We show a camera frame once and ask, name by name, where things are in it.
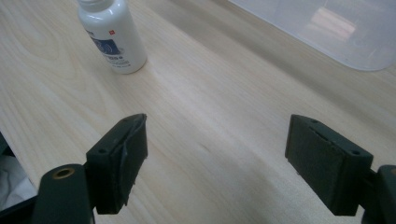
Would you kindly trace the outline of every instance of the plastic container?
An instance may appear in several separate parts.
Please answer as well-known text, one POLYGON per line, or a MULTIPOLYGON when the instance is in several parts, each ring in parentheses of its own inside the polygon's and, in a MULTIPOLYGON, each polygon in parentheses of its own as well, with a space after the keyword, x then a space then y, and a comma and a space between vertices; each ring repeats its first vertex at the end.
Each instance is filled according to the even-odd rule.
POLYGON ((124 0, 78 0, 78 17, 116 73, 139 70, 147 55, 124 0))
POLYGON ((394 0, 230 0, 349 67, 396 62, 394 0))

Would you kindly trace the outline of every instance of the table surface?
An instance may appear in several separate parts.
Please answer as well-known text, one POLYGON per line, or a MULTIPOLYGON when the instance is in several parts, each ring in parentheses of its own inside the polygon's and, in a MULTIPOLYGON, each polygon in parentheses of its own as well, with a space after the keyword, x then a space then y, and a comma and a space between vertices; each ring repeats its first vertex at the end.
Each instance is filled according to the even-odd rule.
POLYGON ((0 131, 32 182, 83 163, 148 115, 127 207, 97 223, 360 223, 334 217, 285 159, 290 115, 396 163, 396 66, 360 72, 231 3, 129 1, 148 62, 114 74, 76 1, 0 1, 0 131))

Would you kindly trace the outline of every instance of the clear plastic bin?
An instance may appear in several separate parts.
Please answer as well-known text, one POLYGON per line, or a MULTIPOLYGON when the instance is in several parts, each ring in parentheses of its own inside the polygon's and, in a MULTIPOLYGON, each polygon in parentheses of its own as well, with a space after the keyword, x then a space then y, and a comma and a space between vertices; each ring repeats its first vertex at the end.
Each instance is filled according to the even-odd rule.
POLYGON ((395 0, 230 0, 349 67, 396 62, 395 0))

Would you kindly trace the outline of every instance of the wood grain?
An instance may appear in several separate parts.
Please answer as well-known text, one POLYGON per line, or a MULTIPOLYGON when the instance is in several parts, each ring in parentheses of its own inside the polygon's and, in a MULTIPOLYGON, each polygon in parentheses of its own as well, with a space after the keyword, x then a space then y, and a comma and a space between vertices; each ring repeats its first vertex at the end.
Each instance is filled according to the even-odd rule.
POLYGON ((129 1, 148 52, 111 72, 77 2, 0 0, 0 131, 38 186, 148 115, 131 199, 97 223, 360 223, 334 217, 284 158, 291 114, 396 163, 396 66, 341 65, 227 1, 129 1))

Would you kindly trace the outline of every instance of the white cloth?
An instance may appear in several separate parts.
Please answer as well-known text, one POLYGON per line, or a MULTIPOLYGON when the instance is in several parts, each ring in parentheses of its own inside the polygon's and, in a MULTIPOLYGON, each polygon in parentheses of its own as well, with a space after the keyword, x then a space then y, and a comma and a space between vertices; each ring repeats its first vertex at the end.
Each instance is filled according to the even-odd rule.
POLYGON ((17 159, 0 156, 0 211, 37 195, 17 159))

